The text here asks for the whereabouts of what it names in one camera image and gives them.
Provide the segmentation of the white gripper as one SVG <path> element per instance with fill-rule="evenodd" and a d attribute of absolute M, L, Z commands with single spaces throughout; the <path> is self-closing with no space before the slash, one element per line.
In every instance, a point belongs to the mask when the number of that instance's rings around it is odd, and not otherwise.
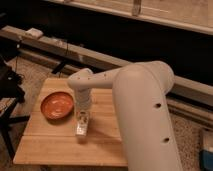
<path fill-rule="evenodd" d="M 80 120 L 80 110 L 86 110 L 87 120 L 90 120 L 90 107 L 92 104 L 91 99 L 91 90 L 83 89 L 83 90 L 75 90 L 74 91 L 75 102 L 78 109 L 75 109 L 75 117 L 76 120 Z"/>

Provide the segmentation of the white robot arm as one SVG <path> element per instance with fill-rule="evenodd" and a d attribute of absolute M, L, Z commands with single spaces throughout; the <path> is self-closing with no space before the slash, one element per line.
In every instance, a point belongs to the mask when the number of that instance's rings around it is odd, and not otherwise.
<path fill-rule="evenodd" d="M 93 88 L 112 90 L 129 171 L 183 171 L 166 102 L 174 85 L 168 64 L 137 62 L 97 74 L 85 68 L 68 85 L 80 110 L 90 108 Z"/>

